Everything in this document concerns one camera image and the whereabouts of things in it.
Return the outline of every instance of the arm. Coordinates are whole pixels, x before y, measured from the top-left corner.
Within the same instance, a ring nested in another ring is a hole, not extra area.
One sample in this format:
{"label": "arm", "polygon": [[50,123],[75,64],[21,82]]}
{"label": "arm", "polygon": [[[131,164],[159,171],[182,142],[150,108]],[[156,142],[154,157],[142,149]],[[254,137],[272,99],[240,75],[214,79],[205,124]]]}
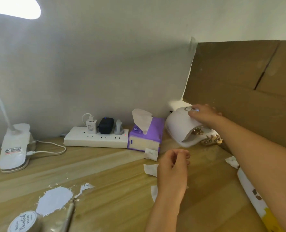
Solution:
{"label": "arm", "polygon": [[189,116],[216,130],[286,230],[286,148],[226,119],[208,105]]}
{"label": "arm", "polygon": [[180,203],[187,186],[187,150],[167,151],[157,168],[158,196],[149,215],[145,232],[175,232]]}

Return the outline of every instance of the black power adapter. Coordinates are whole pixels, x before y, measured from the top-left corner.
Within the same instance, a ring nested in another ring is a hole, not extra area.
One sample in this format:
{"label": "black power adapter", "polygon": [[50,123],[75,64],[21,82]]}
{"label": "black power adapter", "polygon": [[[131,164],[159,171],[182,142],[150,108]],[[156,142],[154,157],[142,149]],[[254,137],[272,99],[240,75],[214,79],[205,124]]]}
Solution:
{"label": "black power adapter", "polygon": [[110,134],[114,126],[114,119],[109,117],[104,117],[100,121],[98,130],[101,134]]}

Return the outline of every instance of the paint jar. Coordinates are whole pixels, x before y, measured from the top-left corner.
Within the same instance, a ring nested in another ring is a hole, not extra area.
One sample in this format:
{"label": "paint jar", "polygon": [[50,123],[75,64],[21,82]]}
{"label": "paint jar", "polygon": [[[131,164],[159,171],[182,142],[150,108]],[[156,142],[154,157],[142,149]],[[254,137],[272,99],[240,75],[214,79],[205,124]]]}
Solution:
{"label": "paint jar", "polygon": [[39,232],[41,226],[42,216],[35,211],[26,211],[11,222],[8,232]]}

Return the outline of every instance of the power strip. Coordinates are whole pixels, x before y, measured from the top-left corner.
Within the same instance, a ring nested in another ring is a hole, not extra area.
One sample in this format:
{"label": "power strip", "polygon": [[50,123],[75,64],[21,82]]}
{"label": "power strip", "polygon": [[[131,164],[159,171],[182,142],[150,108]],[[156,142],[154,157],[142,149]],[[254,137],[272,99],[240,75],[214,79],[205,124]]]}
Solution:
{"label": "power strip", "polygon": [[86,127],[73,127],[64,138],[65,146],[75,147],[111,147],[127,148],[129,130],[125,129],[122,135],[89,134]]}

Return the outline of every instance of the wooden desk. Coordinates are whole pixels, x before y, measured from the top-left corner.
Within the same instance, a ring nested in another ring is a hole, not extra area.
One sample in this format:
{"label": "wooden desk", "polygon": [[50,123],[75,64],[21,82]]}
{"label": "wooden desk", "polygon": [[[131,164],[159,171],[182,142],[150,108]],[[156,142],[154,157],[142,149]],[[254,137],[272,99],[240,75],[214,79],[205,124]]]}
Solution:
{"label": "wooden desk", "polygon": [[[49,139],[58,144],[62,138]],[[161,153],[178,144],[164,135]],[[57,151],[58,147],[38,143],[37,150]],[[266,231],[242,189],[236,169],[224,159],[230,154],[218,146],[189,148],[188,186],[180,207],[177,231],[224,232]],[[157,178],[144,173],[143,153],[118,148],[68,147],[60,156],[32,156],[29,165],[15,173],[0,172],[0,232],[20,213],[36,210],[44,192],[63,186],[79,193],[80,185],[90,183],[94,190],[84,191],[76,201],[72,232],[140,232],[153,200],[150,186]],[[66,210],[43,218],[43,231],[56,229]]]}

